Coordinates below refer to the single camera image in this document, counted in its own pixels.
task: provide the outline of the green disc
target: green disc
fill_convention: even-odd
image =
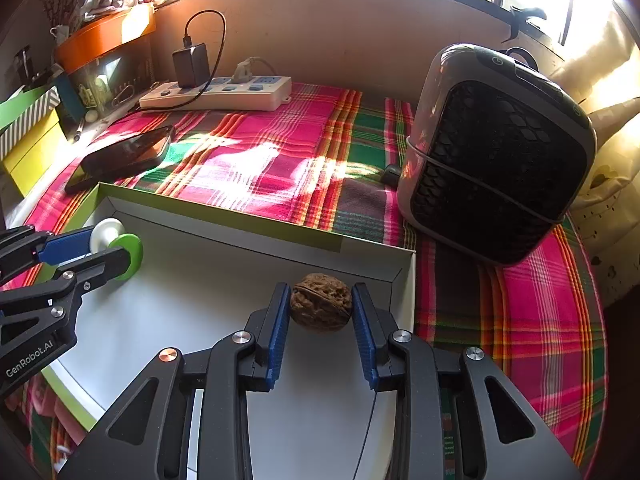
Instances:
[[[131,276],[138,272],[140,264],[142,263],[143,255],[142,242],[140,241],[140,238],[131,233],[125,233],[118,236],[113,242],[111,242],[109,244],[109,247],[124,247],[131,257],[131,264],[129,265],[129,269],[127,269],[124,274],[118,276],[116,280],[128,280]]]

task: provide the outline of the table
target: table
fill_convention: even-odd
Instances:
[[[119,185],[415,249],[414,332],[441,348],[481,346],[491,354],[585,476],[606,404],[606,342],[588,258],[571,221],[509,269],[417,233],[400,216],[395,192],[380,184],[383,168],[402,162],[412,119],[408,103],[295,84],[290,104],[274,112],[141,113],[96,142],[174,124],[177,139],[164,163]],[[63,192],[78,162],[60,173],[28,223],[63,228],[84,196]],[[8,286],[32,283],[35,275]],[[54,443],[73,443],[56,418],[43,422],[34,414],[34,382],[18,405],[31,420],[34,460],[50,469],[60,458]],[[448,478],[452,453],[447,447]]]

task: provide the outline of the white power strip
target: white power strip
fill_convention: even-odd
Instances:
[[[202,89],[180,88],[164,83],[140,98],[141,108],[164,108],[187,102]],[[248,82],[234,84],[230,77],[214,78],[193,103],[178,110],[264,110],[273,111],[291,101],[291,78],[254,76]]]

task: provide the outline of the silver screw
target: silver screw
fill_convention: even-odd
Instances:
[[[407,332],[407,330],[396,330],[394,332],[394,341],[408,343],[411,341],[411,332]]]
[[[471,346],[466,349],[466,356],[472,361],[481,361],[484,358],[484,352],[477,346]]]
[[[175,348],[165,348],[158,357],[161,361],[168,363],[178,357],[178,351]]]
[[[251,339],[251,334],[246,332],[245,330],[241,330],[240,332],[236,332],[231,336],[231,341],[234,343],[242,344],[246,343]]]

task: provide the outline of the phone screen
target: phone screen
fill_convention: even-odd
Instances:
[[[67,187],[76,186],[85,180],[100,180],[105,174],[117,173],[132,164],[156,158],[165,145],[171,142],[172,129],[172,126],[156,128],[89,153],[71,175]]]

